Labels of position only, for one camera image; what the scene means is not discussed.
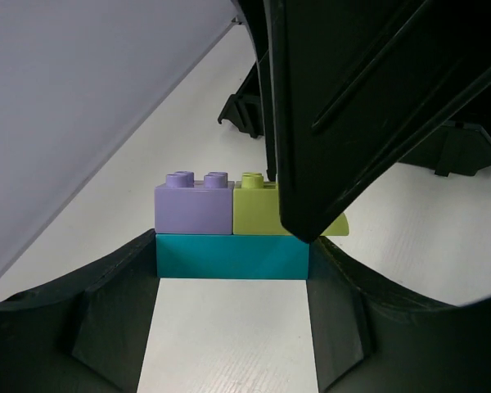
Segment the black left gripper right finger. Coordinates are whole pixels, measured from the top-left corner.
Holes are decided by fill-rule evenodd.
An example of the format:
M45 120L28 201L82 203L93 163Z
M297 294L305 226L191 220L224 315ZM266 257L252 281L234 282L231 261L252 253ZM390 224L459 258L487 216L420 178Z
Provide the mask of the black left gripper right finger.
M491 392L491 296L433 300L324 237L306 287L321 392Z

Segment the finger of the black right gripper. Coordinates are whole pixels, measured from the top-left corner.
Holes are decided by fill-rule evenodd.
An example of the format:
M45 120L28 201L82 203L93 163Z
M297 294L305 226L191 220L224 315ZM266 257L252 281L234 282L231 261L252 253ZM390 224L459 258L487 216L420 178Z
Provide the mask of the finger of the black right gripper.
M491 84L491 1L265 11L282 225L304 242Z
M241 117L239 130L252 138L264 137L267 178L277 178L276 144L274 136L271 64L268 27L264 2L236 0L241 23L247 28L255 50L255 67L236 92L236 103Z

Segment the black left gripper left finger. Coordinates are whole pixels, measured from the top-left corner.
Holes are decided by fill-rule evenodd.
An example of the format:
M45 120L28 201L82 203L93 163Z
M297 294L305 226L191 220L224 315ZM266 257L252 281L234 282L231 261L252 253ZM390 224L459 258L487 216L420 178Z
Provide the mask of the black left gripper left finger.
M148 230L0 301L0 392L137 391L158 288Z

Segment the teal long lego brick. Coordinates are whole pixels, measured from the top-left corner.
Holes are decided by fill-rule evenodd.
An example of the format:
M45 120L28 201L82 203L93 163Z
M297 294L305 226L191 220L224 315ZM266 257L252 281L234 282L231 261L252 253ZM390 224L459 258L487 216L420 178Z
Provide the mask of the teal long lego brick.
M309 244L284 235L157 234L162 278L305 280Z

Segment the lime green sloped lego brick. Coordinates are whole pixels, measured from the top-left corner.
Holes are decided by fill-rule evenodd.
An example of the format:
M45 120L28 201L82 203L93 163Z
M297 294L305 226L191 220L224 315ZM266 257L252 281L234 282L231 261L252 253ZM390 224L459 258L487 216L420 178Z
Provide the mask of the lime green sloped lego brick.
M242 174L233 190L232 232L235 235L291 235L281 223L276 182L265 181L261 173Z

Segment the purple square lego brick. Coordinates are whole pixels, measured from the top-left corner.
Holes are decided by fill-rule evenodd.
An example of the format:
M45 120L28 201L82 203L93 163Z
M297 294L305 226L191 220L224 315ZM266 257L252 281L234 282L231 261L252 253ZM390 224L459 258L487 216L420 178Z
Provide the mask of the purple square lego brick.
M232 234L233 189L226 172L196 180L191 171L167 174L155 187L155 231L159 234Z

